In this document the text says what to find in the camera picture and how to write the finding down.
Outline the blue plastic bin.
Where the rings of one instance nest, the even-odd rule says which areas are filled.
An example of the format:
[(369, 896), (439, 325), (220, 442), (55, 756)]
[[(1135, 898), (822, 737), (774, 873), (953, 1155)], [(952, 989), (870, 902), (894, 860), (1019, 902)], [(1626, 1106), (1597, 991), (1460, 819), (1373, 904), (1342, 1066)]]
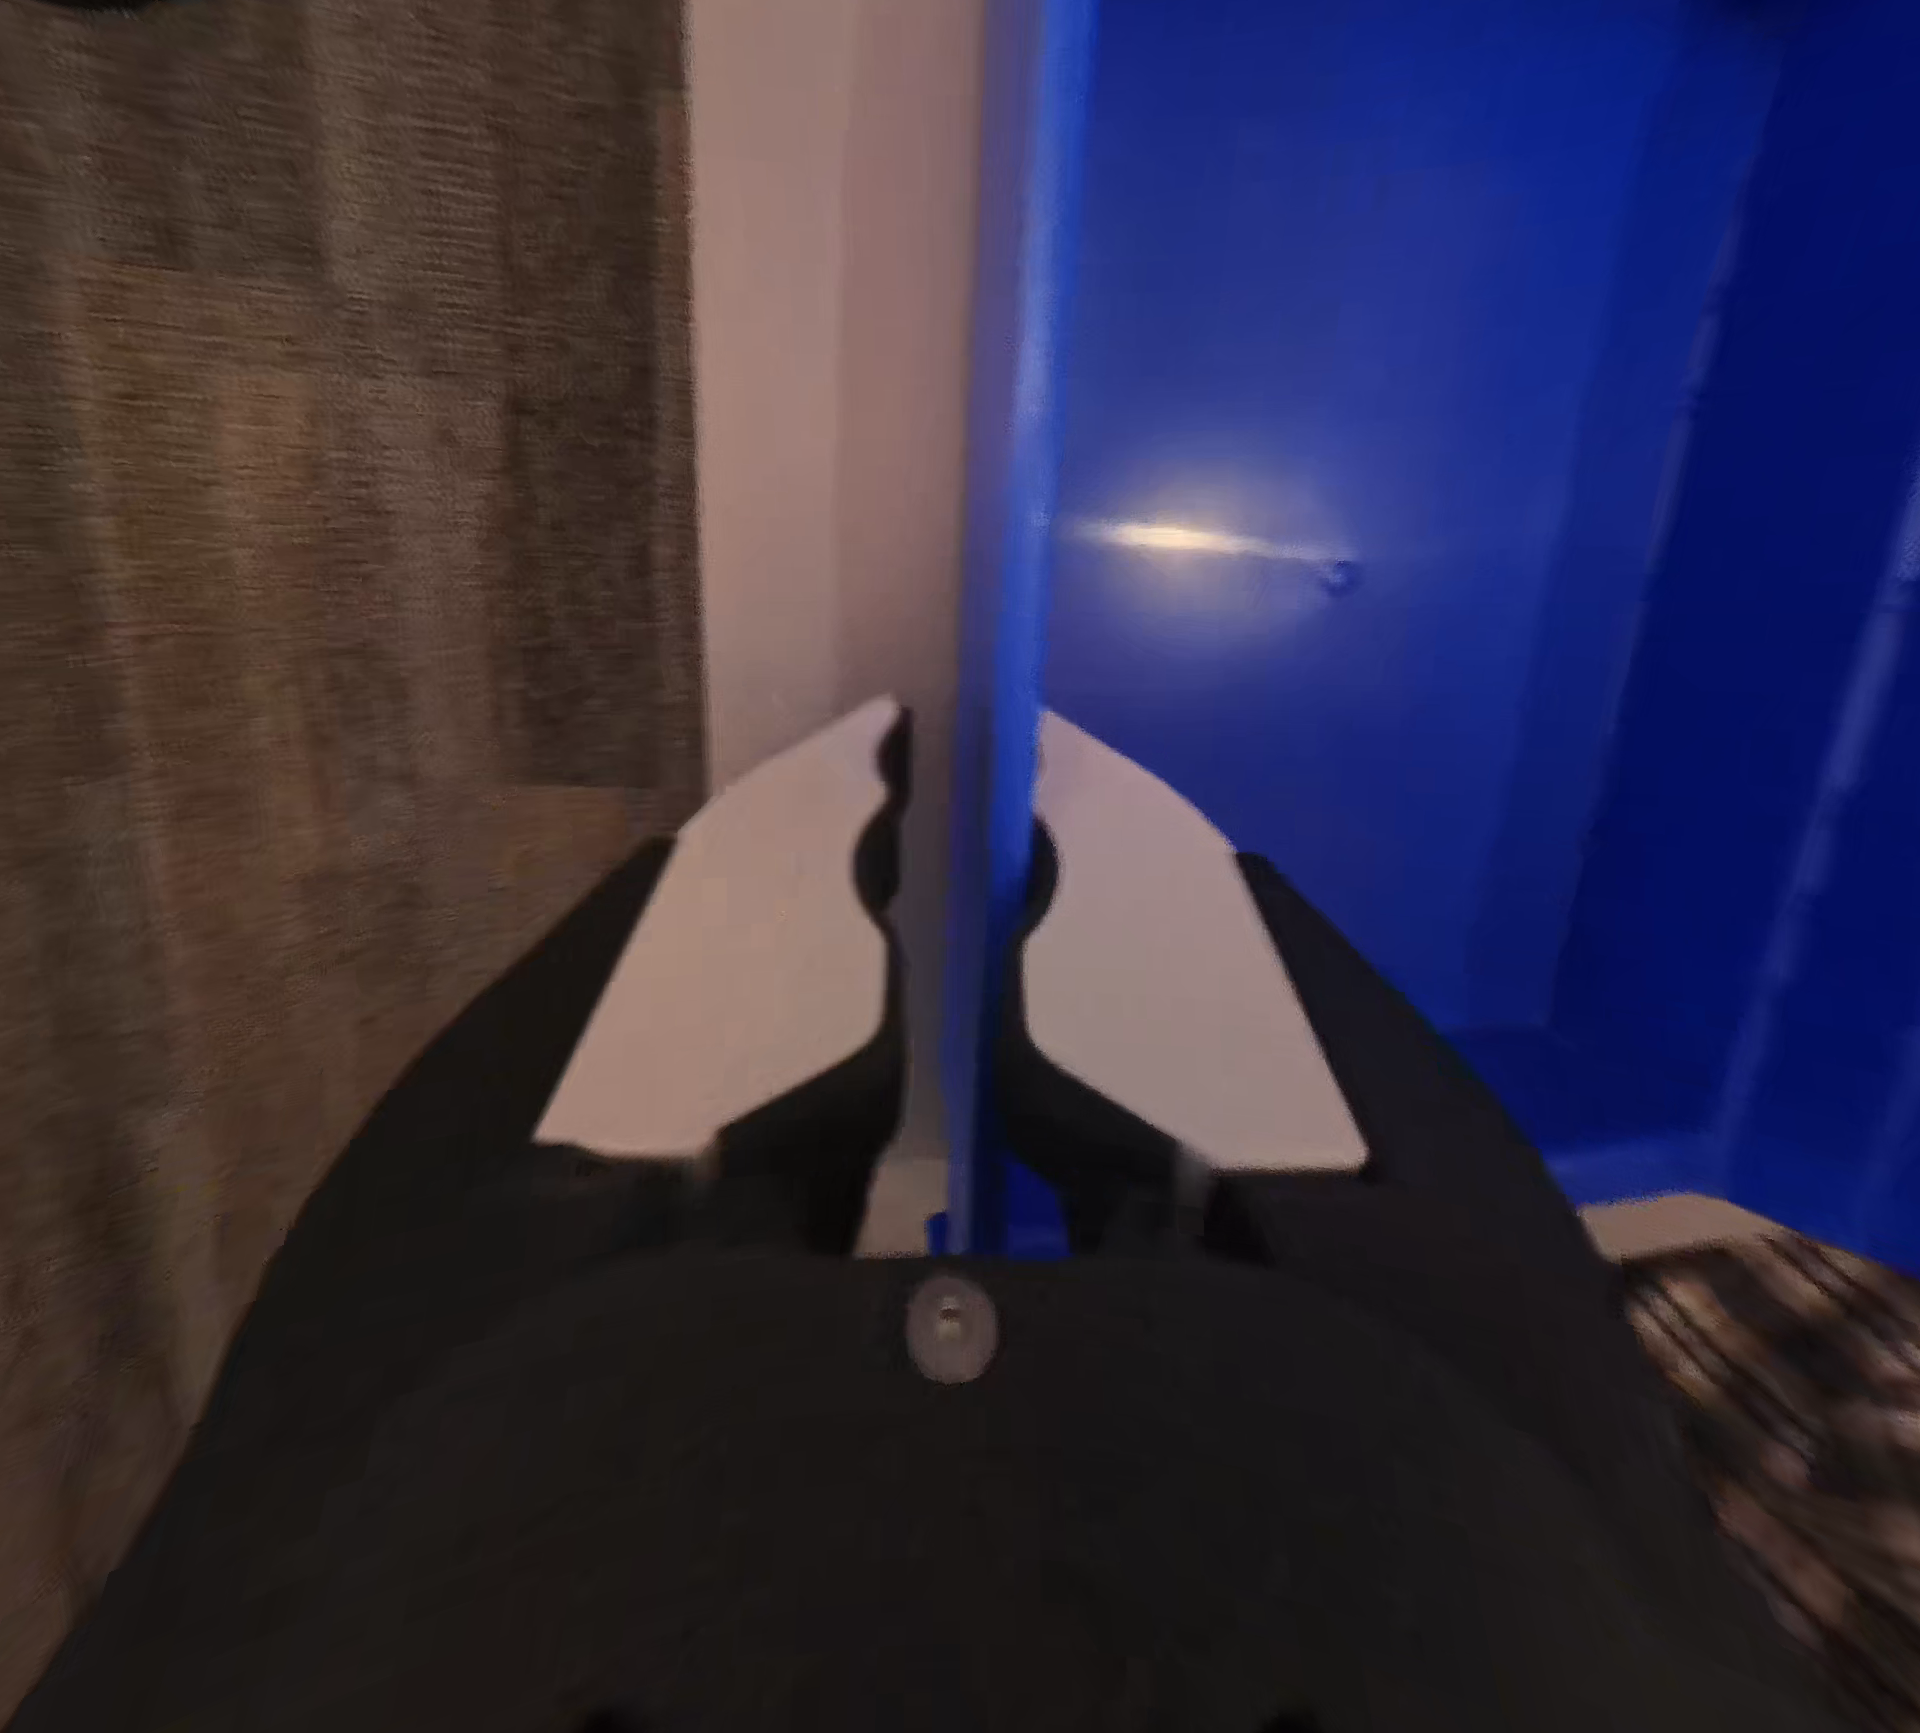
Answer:
[(1915, 1274), (1915, 0), (989, 0), (952, 1222), (1046, 786), (1140, 766), (1576, 1205)]

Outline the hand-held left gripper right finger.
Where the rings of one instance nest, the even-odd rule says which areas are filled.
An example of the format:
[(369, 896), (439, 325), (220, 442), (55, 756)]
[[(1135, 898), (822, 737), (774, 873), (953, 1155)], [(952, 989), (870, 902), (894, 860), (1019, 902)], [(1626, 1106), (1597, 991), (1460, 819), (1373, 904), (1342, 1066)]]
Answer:
[(1030, 881), (1002, 999), (1009, 1247), (1208, 1226), (1233, 1177), (1359, 1177), (1371, 1145), (1233, 844), (1063, 715), (1038, 725)]

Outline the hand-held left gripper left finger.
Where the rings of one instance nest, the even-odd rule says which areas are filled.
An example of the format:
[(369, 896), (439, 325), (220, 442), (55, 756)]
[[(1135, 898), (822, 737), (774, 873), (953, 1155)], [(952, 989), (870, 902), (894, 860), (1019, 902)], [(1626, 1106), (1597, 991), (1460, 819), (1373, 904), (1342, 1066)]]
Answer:
[(726, 786), (661, 864), (535, 1141), (687, 1177), (824, 1256), (906, 1102), (894, 904), (914, 720), (876, 696)]

